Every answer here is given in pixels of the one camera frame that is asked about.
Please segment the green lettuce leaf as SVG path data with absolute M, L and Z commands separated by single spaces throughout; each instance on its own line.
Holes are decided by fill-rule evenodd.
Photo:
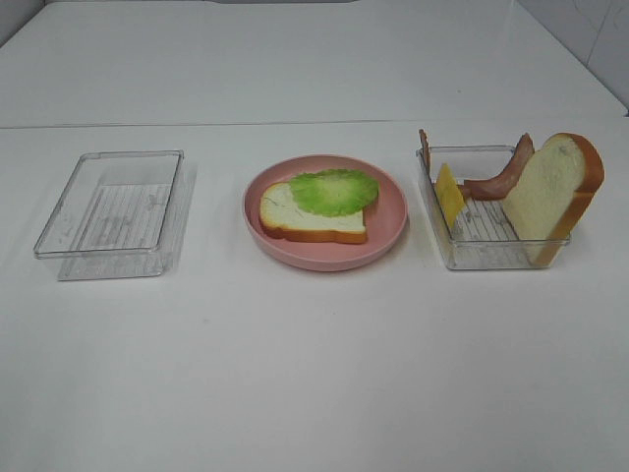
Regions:
M 301 173 L 288 184 L 301 210 L 329 217 L 356 213 L 373 203 L 379 194 L 378 182 L 355 169 Z

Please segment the left clear plastic container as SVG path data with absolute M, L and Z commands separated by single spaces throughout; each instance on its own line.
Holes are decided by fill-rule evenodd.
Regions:
M 33 254 L 60 281 L 161 275 L 174 264 L 189 189 L 179 150 L 86 153 Z

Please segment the yellow cheese slice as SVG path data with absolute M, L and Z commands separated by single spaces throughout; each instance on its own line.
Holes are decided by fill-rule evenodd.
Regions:
M 451 229 L 465 206 L 465 199 L 447 163 L 441 164 L 434 189 L 446 224 Z

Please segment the clear plastic container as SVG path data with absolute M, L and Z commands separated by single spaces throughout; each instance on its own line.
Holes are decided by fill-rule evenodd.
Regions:
M 189 189 L 179 150 L 86 153 L 33 254 L 60 281 L 161 275 L 174 264 Z
M 557 255 L 570 243 L 559 240 L 522 240 L 505 215 L 500 201 L 468 199 L 455 221 L 446 222 L 435 182 L 442 164 L 450 167 L 457 183 L 498 174 L 510 160 L 513 146 L 430 147 L 429 159 L 417 150 L 419 187 L 444 264 L 451 270 L 545 268 L 552 261 L 536 263 L 535 256 L 550 250 Z

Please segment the right clear plastic container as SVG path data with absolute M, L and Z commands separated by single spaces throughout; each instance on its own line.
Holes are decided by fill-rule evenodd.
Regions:
M 557 255 L 570 243 L 559 240 L 522 240 L 505 215 L 500 201 L 468 199 L 455 221 L 446 222 L 435 182 L 442 164 L 450 167 L 457 183 L 498 174 L 510 160 L 513 146 L 430 147 L 429 159 L 417 150 L 419 187 L 444 264 L 451 270 L 545 268 L 552 261 L 536 263 L 535 256 L 550 250 Z

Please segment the bread slice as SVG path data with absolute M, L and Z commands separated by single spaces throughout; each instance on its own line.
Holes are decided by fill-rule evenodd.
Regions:
M 275 239 L 303 243 L 364 244 L 368 241 L 364 213 L 324 216 L 299 209 L 288 183 L 268 187 L 259 199 L 263 232 Z
M 525 165 L 502 209 L 533 266 L 549 266 L 604 180 L 596 148 L 576 134 L 556 134 Z

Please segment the curved bacon strip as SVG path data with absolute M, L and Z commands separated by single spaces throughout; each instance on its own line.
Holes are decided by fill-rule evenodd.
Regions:
M 518 183 L 530 158 L 535 153 L 533 141 L 528 133 L 521 136 L 512 157 L 502 171 L 485 180 L 466 179 L 459 190 L 465 199 L 496 201 L 504 199 Z

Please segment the pink round plate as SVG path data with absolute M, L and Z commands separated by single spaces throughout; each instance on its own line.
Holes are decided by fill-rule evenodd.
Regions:
M 292 242 L 265 234 L 259 220 L 264 190 L 296 174 L 328 168 L 360 169 L 378 181 L 378 200 L 365 215 L 368 240 L 363 244 Z M 408 204 L 398 183 L 379 167 L 349 156 L 312 154 L 280 161 L 260 172 L 243 196 L 243 213 L 257 245 L 278 261 L 308 270 L 338 271 L 370 264 L 390 250 L 406 226 Z

